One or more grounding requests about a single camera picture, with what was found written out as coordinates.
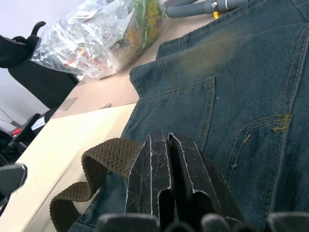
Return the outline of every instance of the chair backrest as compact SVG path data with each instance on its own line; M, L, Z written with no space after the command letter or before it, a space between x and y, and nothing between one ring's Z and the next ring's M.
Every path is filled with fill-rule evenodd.
M48 108L58 108L78 80L73 74L48 69L29 60L40 39L36 33L44 25L44 22L37 23L27 39L0 36L0 67L8 68L11 76Z

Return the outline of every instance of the yellow tag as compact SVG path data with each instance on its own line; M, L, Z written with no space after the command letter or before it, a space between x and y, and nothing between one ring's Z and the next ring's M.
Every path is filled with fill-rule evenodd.
M217 11L214 12L214 13L213 13L213 17L214 17L215 19L219 18L219 12L217 12Z

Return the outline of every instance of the embroidered stitching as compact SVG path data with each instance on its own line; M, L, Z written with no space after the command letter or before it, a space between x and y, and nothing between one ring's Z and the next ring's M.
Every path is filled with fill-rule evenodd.
M281 115L274 115L274 116L271 116L271 117L264 117L264 118L257 119L257 120L255 120L255 121L253 121L253 122L248 123L247 125L245 125L243 128L240 129L240 131L239 131L238 134L237 134L236 140L235 140L235 142L234 142L233 148L232 148L232 150L231 150L230 156L229 156L229 158L228 158L228 161L227 161L227 164L226 164L226 167L225 167L225 171L224 171L224 175L223 175L224 177L225 177L225 174L226 174L228 165L229 165L229 163L230 163L230 161L231 161L232 153L233 153L233 151L234 151L234 148L235 148L235 146L236 146L236 143L237 143L237 141L238 141L238 138L239 138L240 133L242 132L242 130L245 129L247 126L249 126L249 125L251 125L251 124L253 124L253 123L257 122L257 121L266 120L266 119L270 119L270 118L272 118L272 117L277 117L277 116L281 116Z
M263 125L266 125L266 124L269 124L269 123L272 123L272 122L277 122L277 121L278 121L278 120L274 120L274 121L265 122L265 123L256 125L256 126L252 127L251 129L249 129L249 130L246 132L246 134L245 134L245 136L244 136L245 139L243 140L243 142L241 143L241 145L240 145L240 147L239 147L239 150L238 150L236 159L235 159L235 161L234 161L234 164L233 164L233 166L232 166L232 170L231 170L231 172L230 172L230 178L229 178L229 182L228 182L228 185L229 185L229 186L230 186L230 184L231 184L232 172L233 172L234 168L237 167L237 161L238 161L238 159L239 159L239 157L240 157L240 151L241 151L241 149L242 149L242 146L243 146L243 145L245 144L245 142L249 139L249 138L247 137L247 136L248 136L248 133L249 133L250 131L252 131L253 129L257 128L257 127L260 127L260 126L263 126Z
M288 125L289 125L290 120L292 120L292 118L293 118L293 115L291 115L291 117L290 117L290 115L284 115L284 119L278 120L277 125L275 127L272 127L271 129L274 132L285 131L287 129Z

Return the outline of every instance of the denim jeans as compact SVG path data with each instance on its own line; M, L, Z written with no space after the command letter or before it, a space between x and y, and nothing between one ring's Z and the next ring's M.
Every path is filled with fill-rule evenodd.
M258 228L271 212L309 211L308 21L308 0L254 0L163 43L130 73L140 99L122 137L192 137ZM115 184L100 201L115 206Z
M124 213L126 205L127 181L109 172L99 193L94 197L86 211L75 222L70 232L95 232L98 217L106 213Z

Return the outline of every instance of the red light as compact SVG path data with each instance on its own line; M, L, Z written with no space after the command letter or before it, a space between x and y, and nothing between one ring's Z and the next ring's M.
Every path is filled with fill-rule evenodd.
M13 135L18 135L19 132L21 132L21 128L18 128L17 130L13 131Z

